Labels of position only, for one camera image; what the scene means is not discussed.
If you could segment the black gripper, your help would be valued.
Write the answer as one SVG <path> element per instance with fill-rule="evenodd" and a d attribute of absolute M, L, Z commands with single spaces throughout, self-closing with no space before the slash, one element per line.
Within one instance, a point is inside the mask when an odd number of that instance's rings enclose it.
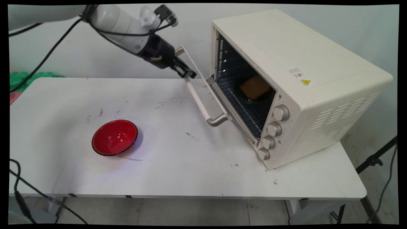
<path fill-rule="evenodd" d="M 197 75 L 184 61 L 175 57 L 174 47 L 156 34 L 148 37 L 147 43 L 137 56 L 160 69 L 170 67 L 181 78 L 194 79 Z"/>

